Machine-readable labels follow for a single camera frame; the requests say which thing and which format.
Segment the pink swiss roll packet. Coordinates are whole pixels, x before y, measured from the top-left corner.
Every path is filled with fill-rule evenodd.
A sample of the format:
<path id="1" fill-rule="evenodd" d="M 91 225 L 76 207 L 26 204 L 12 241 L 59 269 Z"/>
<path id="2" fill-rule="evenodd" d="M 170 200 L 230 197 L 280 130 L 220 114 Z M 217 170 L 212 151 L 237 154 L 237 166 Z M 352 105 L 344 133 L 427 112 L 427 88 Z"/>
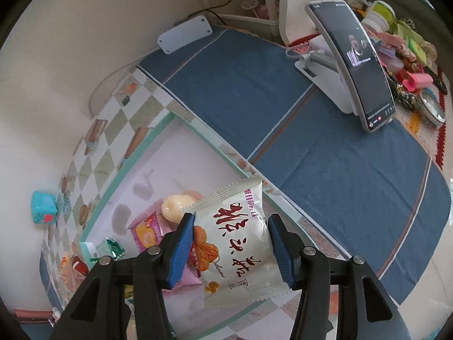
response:
<path id="1" fill-rule="evenodd" d="M 143 252 L 146 249 L 158 246 L 166 233 L 172 232 L 168 225 L 159 219 L 160 209 L 150 207 L 142 212 L 127 227 L 131 232 L 137 249 Z M 180 281 L 173 287 L 173 291 L 185 286 L 199 286 L 200 279 L 193 273 L 192 269 L 186 264 Z"/>

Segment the white rice cracker packet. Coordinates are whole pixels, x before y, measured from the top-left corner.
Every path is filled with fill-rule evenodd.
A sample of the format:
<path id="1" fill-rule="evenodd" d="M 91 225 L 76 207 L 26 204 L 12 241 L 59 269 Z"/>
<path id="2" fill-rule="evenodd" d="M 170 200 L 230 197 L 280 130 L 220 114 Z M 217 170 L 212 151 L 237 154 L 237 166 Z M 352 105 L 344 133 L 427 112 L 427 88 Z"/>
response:
<path id="1" fill-rule="evenodd" d="M 219 309 L 285 295 L 262 207 L 262 181 L 232 183 L 186 208 L 204 305 Z"/>

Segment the orange red wafer packet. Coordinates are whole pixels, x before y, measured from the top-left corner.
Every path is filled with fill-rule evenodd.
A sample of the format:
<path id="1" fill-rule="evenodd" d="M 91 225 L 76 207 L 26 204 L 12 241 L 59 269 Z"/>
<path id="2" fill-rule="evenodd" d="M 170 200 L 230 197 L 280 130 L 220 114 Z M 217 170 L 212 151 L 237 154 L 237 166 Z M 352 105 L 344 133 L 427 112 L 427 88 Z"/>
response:
<path id="1" fill-rule="evenodd" d="M 76 281 L 74 278 L 71 256 L 66 252 L 60 262 L 61 281 L 69 292 L 74 292 Z"/>

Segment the dark red wrapped box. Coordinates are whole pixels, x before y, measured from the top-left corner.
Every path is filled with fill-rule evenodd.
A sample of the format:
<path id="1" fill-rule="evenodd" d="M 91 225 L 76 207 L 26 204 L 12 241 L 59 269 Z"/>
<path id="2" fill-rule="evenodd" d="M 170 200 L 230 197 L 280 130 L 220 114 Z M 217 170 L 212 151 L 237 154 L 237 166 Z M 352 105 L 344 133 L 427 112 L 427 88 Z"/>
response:
<path id="1" fill-rule="evenodd" d="M 75 271 L 79 272 L 83 276 L 86 276 L 87 273 L 89 272 L 89 268 L 84 263 L 84 261 L 79 258 L 79 256 L 76 255 L 72 256 L 71 265 Z"/>

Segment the silver green small packet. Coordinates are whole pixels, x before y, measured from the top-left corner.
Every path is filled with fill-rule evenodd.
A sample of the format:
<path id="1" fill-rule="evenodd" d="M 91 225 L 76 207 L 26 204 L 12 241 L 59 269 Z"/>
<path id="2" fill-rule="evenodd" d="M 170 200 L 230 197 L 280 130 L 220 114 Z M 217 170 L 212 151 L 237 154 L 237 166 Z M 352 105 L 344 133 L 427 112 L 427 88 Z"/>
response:
<path id="1" fill-rule="evenodd" d="M 111 238 L 104 238 L 99 244 L 82 242 L 81 248 L 87 253 L 90 262 L 97 262 L 103 256 L 109 256 L 113 260 L 118 260 L 125 254 L 125 249 Z"/>

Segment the teal toy box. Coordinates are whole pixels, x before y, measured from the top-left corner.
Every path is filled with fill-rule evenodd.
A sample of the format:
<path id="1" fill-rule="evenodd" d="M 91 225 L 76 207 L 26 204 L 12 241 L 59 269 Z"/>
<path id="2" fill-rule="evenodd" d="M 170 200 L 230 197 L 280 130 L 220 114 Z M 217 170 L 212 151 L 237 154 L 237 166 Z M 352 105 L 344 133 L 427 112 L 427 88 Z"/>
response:
<path id="1" fill-rule="evenodd" d="M 56 199 L 53 195 L 34 191 L 31 195 L 31 218 L 33 223 L 52 224 L 57 216 Z"/>

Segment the yellow jelly cup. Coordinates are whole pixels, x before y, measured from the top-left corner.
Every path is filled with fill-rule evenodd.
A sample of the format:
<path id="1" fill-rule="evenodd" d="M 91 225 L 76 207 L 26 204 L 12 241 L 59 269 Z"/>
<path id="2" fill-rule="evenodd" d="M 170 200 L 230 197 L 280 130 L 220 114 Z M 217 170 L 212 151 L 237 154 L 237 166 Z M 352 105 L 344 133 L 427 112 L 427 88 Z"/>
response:
<path id="1" fill-rule="evenodd" d="M 202 198 L 201 194 L 193 190 L 185 190 L 182 194 L 170 195 L 162 202 L 162 216 L 170 223 L 179 224 L 183 218 L 184 210 Z"/>

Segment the teal-rimmed white tray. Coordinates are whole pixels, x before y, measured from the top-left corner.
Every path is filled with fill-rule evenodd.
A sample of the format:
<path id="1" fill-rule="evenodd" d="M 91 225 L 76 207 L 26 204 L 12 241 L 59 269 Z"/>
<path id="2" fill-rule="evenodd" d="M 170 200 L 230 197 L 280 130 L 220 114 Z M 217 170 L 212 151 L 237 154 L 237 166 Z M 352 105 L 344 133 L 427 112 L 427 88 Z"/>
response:
<path id="1" fill-rule="evenodd" d="M 158 235 L 174 230 L 161 214 L 173 194 L 206 196 L 250 177 L 222 150 L 211 133 L 202 134 L 175 113 L 165 115 L 122 163 L 81 236 L 85 256 L 104 238 L 112 238 L 137 256 Z M 191 285 L 190 265 L 182 283 L 164 292 L 170 325 L 178 339 L 288 339 L 300 300 L 291 292 L 262 302 L 222 309 L 204 305 L 204 288 Z"/>

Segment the smartphone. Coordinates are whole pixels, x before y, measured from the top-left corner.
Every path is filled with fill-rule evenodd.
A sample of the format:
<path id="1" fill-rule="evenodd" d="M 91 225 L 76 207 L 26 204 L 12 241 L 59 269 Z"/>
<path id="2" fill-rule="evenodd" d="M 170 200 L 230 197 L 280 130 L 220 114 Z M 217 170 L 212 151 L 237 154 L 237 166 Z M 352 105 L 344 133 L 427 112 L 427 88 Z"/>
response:
<path id="1" fill-rule="evenodd" d="M 309 2 L 305 11 L 334 55 L 362 128 L 369 133 L 382 128 L 394 116 L 395 104 L 377 52 L 355 13 L 343 0 Z"/>

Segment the round metal tin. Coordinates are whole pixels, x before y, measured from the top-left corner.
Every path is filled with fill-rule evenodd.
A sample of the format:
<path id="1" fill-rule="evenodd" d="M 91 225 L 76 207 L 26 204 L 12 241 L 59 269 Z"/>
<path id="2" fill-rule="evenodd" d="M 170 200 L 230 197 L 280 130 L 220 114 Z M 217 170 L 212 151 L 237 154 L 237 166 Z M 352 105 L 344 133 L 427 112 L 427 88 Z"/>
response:
<path id="1" fill-rule="evenodd" d="M 445 125 L 445 112 L 430 89 L 423 88 L 419 91 L 417 104 L 418 111 L 422 114 L 422 119 L 427 126 L 438 130 Z"/>

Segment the pile of assorted clutter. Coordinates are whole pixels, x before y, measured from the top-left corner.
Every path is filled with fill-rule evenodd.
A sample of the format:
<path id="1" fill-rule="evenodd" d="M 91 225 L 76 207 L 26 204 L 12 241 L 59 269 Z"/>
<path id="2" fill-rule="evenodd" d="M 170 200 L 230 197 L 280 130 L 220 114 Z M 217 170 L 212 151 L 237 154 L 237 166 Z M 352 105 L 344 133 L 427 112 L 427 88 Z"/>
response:
<path id="1" fill-rule="evenodd" d="M 442 105 L 448 89 L 436 63 L 438 51 L 418 33 L 414 21 L 397 18 L 383 0 L 348 0 L 347 4 L 376 44 L 393 98 L 414 111 L 417 94 L 428 88 Z"/>

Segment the white phone stand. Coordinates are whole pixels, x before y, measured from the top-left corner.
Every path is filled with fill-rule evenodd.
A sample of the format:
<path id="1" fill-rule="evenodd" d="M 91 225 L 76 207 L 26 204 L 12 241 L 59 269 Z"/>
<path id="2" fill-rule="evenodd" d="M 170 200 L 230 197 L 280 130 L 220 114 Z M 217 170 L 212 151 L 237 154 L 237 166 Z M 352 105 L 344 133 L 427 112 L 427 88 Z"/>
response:
<path id="1" fill-rule="evenodd" d="M 302 54 L 295 68 L 305 75 L 343 114 L 359 115 L 358 94 L 343 63 L 324 54 L 310 51 Z"/>

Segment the white wall box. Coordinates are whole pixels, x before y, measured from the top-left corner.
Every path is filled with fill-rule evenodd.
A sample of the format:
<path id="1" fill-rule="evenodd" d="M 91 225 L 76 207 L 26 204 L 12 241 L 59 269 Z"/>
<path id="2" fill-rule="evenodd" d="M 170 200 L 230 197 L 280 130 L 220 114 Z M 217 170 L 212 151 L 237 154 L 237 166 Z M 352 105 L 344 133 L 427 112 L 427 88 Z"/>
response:
<path id="1" fill-rule="evenodd" d="M 204 15 L 198 15 L 162 33 L 157 38 L 157 45 L 164 54 L 172 54 L 212 33 L 208 19 Z"/>

